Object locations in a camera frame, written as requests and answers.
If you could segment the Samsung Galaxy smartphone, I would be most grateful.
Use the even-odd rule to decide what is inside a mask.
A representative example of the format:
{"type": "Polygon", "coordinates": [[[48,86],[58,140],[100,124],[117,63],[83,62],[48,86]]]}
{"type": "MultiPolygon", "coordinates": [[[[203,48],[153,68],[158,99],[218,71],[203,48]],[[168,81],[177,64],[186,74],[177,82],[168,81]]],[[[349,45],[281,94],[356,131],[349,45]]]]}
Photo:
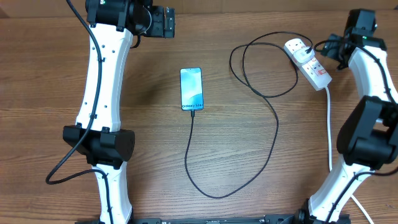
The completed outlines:
{"type": "Polygon", "coordinates": [[[201,68],[182,68],[180,70],[180,94],[183,111],[204,108],[201,68]]]}

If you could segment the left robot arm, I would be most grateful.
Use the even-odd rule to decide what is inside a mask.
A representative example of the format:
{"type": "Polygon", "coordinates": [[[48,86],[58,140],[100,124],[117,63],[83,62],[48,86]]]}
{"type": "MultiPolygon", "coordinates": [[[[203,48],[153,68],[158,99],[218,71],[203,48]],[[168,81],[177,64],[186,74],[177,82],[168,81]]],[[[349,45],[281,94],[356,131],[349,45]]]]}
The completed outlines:
{"type": "Polygon", "coordinates": [[[174,37],[175,10],[132,0],[86,0],[85,9],[91,47],[85,92],[75,124],[63,129],[63,140],[86,157],[96,176],[101,201],[96,222],[133,223],[127,162],[135,133],[121,127],[124,68],[141,37],[174,37]]]}

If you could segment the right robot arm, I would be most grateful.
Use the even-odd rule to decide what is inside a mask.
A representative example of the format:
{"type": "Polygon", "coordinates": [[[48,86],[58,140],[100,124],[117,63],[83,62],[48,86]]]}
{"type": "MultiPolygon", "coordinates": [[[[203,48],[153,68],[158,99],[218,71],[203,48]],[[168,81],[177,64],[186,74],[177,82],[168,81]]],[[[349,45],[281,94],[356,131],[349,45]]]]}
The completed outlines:
{"type": "Polygon", "coordinates": [[[349,68],[361,100],[342,125],[338,160],[322,186],[285,223],[349,223],[341,209],[356,189],[397,158],[397,91],[387,67],[387,47],[376,38],[376,13],[352,9],[344,34],[321,41],[320,53],[349,68]]]}

